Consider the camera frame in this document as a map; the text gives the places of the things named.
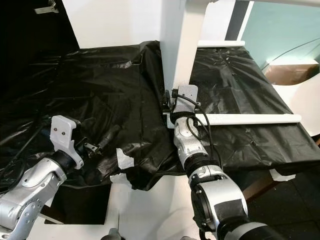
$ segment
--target white pipe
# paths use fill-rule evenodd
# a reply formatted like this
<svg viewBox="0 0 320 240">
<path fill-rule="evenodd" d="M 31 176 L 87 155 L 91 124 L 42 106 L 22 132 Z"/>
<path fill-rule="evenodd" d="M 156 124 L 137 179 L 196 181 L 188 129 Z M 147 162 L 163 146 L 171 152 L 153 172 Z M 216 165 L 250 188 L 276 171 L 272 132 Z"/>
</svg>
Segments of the white pipe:
<svg viewBox="0 0 320 240">
<path fill-rule="evenodd" d="M 255 2 L 268 2 L 268 3 L 278 3 L 278 4 L 293 4 L 311 7 L 320 7 L 320 0 L 255 0 Z"/>
<path fill-rule="evenodd" d="M 244 47 L 245 41 L 206 41 L 200 40 L 198 48 Z"/>
<path fill-rule="evenodd" d="M 195 115 L 205 126 L 203 114 Z M 210 125 L 252 125 L 300 123 L 298 114 L 207 114 Z"/>
</svg>

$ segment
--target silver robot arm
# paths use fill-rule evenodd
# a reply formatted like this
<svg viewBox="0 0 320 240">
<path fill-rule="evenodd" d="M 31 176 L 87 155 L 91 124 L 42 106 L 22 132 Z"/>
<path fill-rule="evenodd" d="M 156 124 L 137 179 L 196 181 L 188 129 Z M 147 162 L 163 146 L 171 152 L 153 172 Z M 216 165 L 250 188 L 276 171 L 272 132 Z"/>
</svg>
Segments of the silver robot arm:
<svg viewBox="0 0 320 240">
<path fill-rule="evenodd" d="M 76 126 L 64 116 L 52 117 L 50 139 L 56 152 L 28 169 L 14 189 L 0 196 L 0 240 L 26 239 L 44 204 L 67 179 L 68 171 L 83 166 L 72 140 Z"/>
<path fill-rule="evenodd" d="M 174 123 L 173 142 L 189 179 L 193 219 L 201 240 L 206 239 L 205 232 L 217 232 L 219 240 L 283 240 L 266 224 L 249 221 L 242 191 L 198 140 L 199 133 L 192 119 L 195 105 L 191 103 L 196 102 L 197 93 L 196 86 L 180 86 L 177 94 L 172 94 L 176 102 L 170 119 Z"/>
</svg>

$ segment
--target black cable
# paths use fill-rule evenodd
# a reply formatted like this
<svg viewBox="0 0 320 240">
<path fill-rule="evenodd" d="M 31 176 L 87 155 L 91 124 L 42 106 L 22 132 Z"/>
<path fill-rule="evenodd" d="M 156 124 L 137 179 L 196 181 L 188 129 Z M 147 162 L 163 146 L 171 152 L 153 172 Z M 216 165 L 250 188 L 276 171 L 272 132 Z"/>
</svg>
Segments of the black cable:
<svg viewBox="0 0 320 240">
<path fill-rule="evenodd" d="M 307 42 L 305 42 L 305 43 L 303 43 L 303 44 L 301 44 L 301 45 L 299 45 L 299 46 L 296 46 L 296 47 L 294 47 L 294 48 L 291 48 L 291 49 L 288 50 L 288 51 L 285 51 L 284 53 L 280 54 L 280 55 L 277 56 L 275 59 L 273 59 L 270 63 L 272 63 L 273 61 L 277 60 L 278 58 L 282 57 L 283 55 L 285 55 L 285 54 L 287 54 L 287 53 L 289 53 L 289 52 L 291 52 L 291 51 L 293 51 L 293 50 L 295 50 L 295 49 L 297 49 L 297 48 L 300 48 L 300 47 L 302 47 L 302 46 L 304 46 L 304 45 L 310 44 L 310 43 L 315 42 L 315 41 L 317 41 L 317 40 L 320 40 L 320 37 L 318 37 L 318 38 L 316 38 L 316 39 L 313 39 L 313 40 L 311 40 L 311 41 L 307 41 Z M 265 65 L 265 66 L 261 69 L 261 71 L 264 70 L 266 67 L 268 67 L 268 66 L 270 65 L 270 63 L 268 63 L 267 65 Z"/>
<path fill-rule="evenodd" d="M 5 173 L 10 169 L 10 167 L 16 163 L 19 159 L 19 156 L 21 155 L 21 153 L 26 149 L 26 147 L 34 140 L 34 138 L 38 135 L 38 133 L 40 133 L 40 131 L 43 129 L 44 125 L 41 125 L 34 133 L 33 135 L 28 139 L 28 141 L 22 146 L 22 148 L 20 148 L 20 150 L 18 151 L 18 153 L 8 162 L 8 164 L 3 168 L 2 172 L 0 172 L 0 181 L 3 179 L 3 177 L 5 176 Z M 21 178 L 23 177 L 24 173 L 25 173 L 25 169 L 26 169 L 26 160 L 24 158 L 21 158 L 21 167 L 20 167 L 20 171 L 19 174 L 17 176 L 17 178 L 14 180 L 13 183 L 10 184 L 9 187 L 7 187 L 7 190 L 0 192 L 0 194 L 4 194 L 7 191 L 13 189 L 21 180 Z"/>
<path fill-rule="evenodd" d="M 200 228 L 199 228 L 199 237 L 200 237 L 200 240 L 211 240 L 209 238 L 206 238 L 206 233 L 202 231 Z"/>
<path fill-rule="evenodd" d="M 212 135 L 211 135 L 211 127 L 210 127 L 210 122 L 209 122 L 209 119 L 208 119 L 208 116 L 207 114 L 205 113 L 205 111 L 202 109 L 202 107 L 196 103 L 195 101 L 191 100 L 190 98 L 186 97 L 186 96 L 183 96 L 183 95 L 180 95 L 180 94 L 177 94 L 176 95 L 178 98 L 181 98 L 181 99 L 184 99 L 190 103 L 192 103 L 193 105 L 195 105 L 199 110 L 200 112 L 203 114 L 204 118 L 205 118 L 205 121 L 206 121 L 206 124 L 207 124 L 207 134 L 208 134 L 208 137 L 209 137 L 209 143 L 210 143 L 210 151 L 211 151 L 211 159 L 213 159 L 213 155 L 214 155 L 214 150 L 218 156 L 218 164 L 220 165 L 220 168 L 221 170 L 223 171 L 223 165 L 222 165 L 222 161 L 221 161 L 221 157 L 219 155 L 219 152 L 217 151 L 217 149 L 215 148 L 215 146 L 213 145 L 213 141 L 212 141 Z"/>
<path fill-rule="evenodd" d="M 195 132 L 192 130 L 191 126 L 190 126 L 190 123 L 189 123 L 189 119 L 193 119 L 193 121 L 198 121 L 201 126 L 203 127 L 204 131 L 206 132 L 207 135 L 209 135 L 209 132 L 207 130 L 207 128 L 205 127 L 205 125 L 202 123 L 202 121 L 200 121 L 199 118 L 197 118 L 196 116 L 188 116 L 186 118 L 186 126 L 188 127 L 189 131 L 191 132 L 191 134 L 196 138 L 198 139 L 199 141 L 201 141 L 203 139 L 203 137 L 199 137 L 195 134 Z"/>
</svg>

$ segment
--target teal wall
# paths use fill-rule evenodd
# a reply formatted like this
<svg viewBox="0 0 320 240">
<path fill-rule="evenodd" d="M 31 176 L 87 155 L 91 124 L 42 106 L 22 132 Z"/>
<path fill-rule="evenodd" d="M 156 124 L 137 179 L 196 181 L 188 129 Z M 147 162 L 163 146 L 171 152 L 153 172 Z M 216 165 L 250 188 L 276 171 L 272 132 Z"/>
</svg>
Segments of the teal wall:
<svg viewBox="0 0 320 240">
<path fill-rule="evenodd" d="M 303 43 L 320 38 L 320 7 L 255 2 L 242 40 L 259 67 Z M 285 54 L 320 60 L 320 40 Z"/>
</svg>

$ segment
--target black plastic sheet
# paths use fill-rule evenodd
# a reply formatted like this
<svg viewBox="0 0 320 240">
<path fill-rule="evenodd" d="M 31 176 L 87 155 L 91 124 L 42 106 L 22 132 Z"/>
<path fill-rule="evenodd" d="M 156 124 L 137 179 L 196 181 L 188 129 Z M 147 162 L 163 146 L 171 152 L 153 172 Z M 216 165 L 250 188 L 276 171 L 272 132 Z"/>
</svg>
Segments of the black plastic sheet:
<svg viewBox="0 0 320 240">
<path fill-rule="evenodd" d="M 184 174 L 162 118 L 161 61 L 157 41 L 39 56 L 1 98 L 0 168 L 49 117 L 64 115 L 81 122 L 81 136 L 93 145 L 121 126 L 103 156 L 86 160 L 67 186 L 108 184 L 111 175 L 126 173 L 134 188 L 149 190 L 163 175 Z M 207 113 L 291 113 L 243 47 L 198 49 L 190 84 L 199 87 Z M 20 156 L 27 167 L 53 153 L 49 132 L 47 125 Z M 226 171 L 277 168 L 291 174 L 320 160 L 300 124 L 219 126 L 212 137 Z M 116 148 L 134 158 L 134 167 L 119 169 Z"/>
</svg>

